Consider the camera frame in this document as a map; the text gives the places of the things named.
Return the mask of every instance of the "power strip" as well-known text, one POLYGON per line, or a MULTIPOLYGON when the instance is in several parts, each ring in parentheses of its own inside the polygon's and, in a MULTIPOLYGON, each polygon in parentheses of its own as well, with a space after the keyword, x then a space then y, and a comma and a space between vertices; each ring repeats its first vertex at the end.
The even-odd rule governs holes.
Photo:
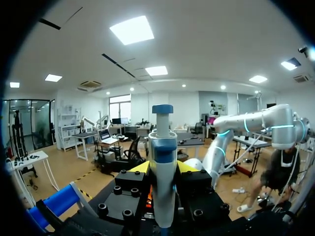
POLYGON ((245 193, 245 189, 240 188, 240 189, 233 189, 232 193, 245 193))

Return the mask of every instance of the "floor tape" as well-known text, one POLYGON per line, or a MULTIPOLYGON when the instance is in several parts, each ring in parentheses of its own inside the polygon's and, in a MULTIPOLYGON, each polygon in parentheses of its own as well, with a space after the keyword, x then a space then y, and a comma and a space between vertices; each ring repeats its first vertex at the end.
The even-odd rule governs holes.
POLYGON ((80 190, 80 192, 81 192, 82 194, 84 194, 84 195, 87 196, 88 198, 93 199, 93 197, 92 197, 90 194, 84 192, 84 191, 81 190, 81 189, 79 189, 79 190, 80 190))
POLYGON ((94 172, 94 171, 96 171, 96 169, 93 169, 93 170, 87 172, 85 175, 82 175, 80 178, 77 178, 74 182, 77 182, 77 181, 83 179, 85 176, 87 176, 88 174, 90 174, 90 173, 92 173, 92 172, 94 172))

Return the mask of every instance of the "shorts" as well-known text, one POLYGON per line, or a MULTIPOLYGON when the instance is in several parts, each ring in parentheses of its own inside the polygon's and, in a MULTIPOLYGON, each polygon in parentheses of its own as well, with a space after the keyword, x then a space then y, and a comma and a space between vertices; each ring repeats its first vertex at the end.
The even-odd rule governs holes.
POLYGON ((260 182, 263 186, 269 187, 271 189, 278 189, 279 192, 282 192, 285 183, 279 182, 276 179, 270 179, 264 173, 260 176, 260 182))

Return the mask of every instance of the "ceiling light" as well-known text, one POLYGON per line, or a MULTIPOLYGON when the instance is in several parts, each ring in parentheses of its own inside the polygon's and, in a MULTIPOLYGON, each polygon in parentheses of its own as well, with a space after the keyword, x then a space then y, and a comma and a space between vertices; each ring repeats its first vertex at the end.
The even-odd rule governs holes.
POLYGON ((294 64, 292 64, 290 62, 287 62, 287 61, 282 62, 281 65, 287 70, 294 70, 294 69, 296 69, 296 66, 294 64))
POLYGON ((254 83, 262 83, 264 81, 268 80, 266 77, 260 76, 260 75, 256 75, 252 78, 250 78, 250 81, 254 82, 254 83))
POLYGON ((146 16, 139 16, 123 21, 110 27, 109 29, 124 45, 154 39, 146 16))
POLYGON ((155 67, 149 67, 146 68, 146 71, 149 73, 150 76, 156 76, 156 75, 167 75, 167 69, 166 66, 155 66, 155 67))
POLYGON ((49 74, 49 75, 47 75, 45 80, 51 81, 51 82, 58 82, 61 78, 62 78, 62 76, 49 74))
POLYGON ((11 88, 19 88, 20 87, 20 83, 18 83, 18 82, 10 82, 10 87, 11 88))

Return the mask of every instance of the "person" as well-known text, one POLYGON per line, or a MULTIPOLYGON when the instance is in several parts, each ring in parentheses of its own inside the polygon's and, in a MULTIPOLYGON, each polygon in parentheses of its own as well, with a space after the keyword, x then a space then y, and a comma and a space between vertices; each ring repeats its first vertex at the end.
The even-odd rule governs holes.
POLYGON ((259 195, 263 186, 269 187, 269 193, 272 189, 278 189, 279 193, 282 193, 283 188, 285 187, 291 172, 294 166, 295 157, 297 158, 295 168, 292 174, 292 178, 289 182, 288 187, 284 191, 284 195, 282 196, 281 202, 284 202, 289 199, 292 189, 295 187, 295 183, 297 181, 297 176, 300 171, 300 155, 297 153, 297 149, 295 145, 290 149, 286 150, 275 150, 272 153, 271 161, 266 169, 260 176, 260 179, 257 179, 251 190, 251 197, 247 204, 239 206, 237 211, 239 213, 251 210, 253 208, 253 204, 255 199, 259 195))

